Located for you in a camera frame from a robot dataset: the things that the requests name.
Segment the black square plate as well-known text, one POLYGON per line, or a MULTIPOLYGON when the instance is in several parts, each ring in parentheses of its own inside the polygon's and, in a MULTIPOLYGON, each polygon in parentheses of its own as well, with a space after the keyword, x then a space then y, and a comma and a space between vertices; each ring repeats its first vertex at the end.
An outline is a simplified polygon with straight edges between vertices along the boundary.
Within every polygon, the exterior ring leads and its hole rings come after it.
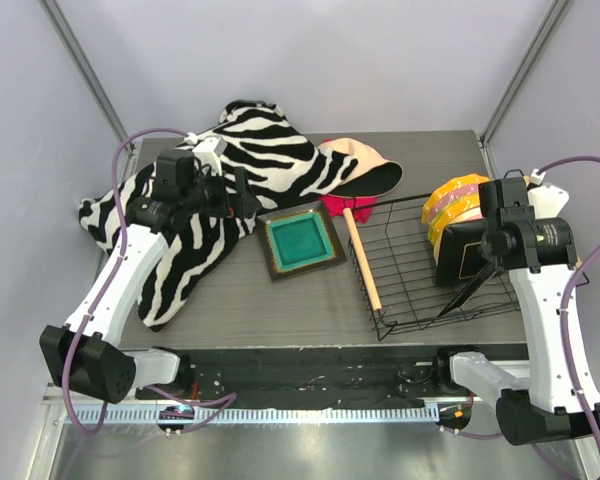
POLYGON ((440 237, 435 284, 447 287, 477 275, 487 264, 481 240, 487 222, 484 218, 447 225, 440 237))

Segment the teal square plate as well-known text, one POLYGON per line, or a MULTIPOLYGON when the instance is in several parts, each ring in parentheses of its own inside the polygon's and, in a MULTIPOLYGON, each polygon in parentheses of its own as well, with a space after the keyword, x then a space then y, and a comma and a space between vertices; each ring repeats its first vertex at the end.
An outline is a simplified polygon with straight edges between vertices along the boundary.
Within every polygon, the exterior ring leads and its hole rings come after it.
POLYGON ((259 215, 255 231, 273 282, 337 266, 347 260, 333 221, 321 201, 259 215))

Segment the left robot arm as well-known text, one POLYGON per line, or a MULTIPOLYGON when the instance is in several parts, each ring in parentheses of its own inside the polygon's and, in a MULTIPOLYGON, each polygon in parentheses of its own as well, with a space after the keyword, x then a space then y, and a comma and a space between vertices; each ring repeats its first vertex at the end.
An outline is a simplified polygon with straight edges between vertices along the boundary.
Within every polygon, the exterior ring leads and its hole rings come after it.
POLYGON ((164 348, 120 350, 127 318, 149 274, 195 214, 246 218, 260 202, 243 168, 227 186, 220 157, 226 143, 209 137, 190 151, 163 151, 150 194, 127 208, 119 239, 80 306, 61 327, 48 325, 39 344, 54 384, 117 404, 133 389, 158 384, 170 398, 185 397, 192 373, 178 353, 164 348))

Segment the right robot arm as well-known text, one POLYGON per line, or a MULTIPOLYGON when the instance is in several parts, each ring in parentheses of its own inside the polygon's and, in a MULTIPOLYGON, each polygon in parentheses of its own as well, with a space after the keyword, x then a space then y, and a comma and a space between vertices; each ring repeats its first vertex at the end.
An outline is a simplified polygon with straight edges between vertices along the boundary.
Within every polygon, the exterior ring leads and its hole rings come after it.
POLYGON ((487 263, 446 307, 464 304, 496 273, 508 275, 519 302, 529 357, 527 378, 497 366, 472 346, 446 346, 433 359, 437 391, 476 394, 496 413, 512 445, 600 434, 600 394, 590 373, 575 294, 576 247, 559 217, 567 195, 504 178, 478 187, 487 263))

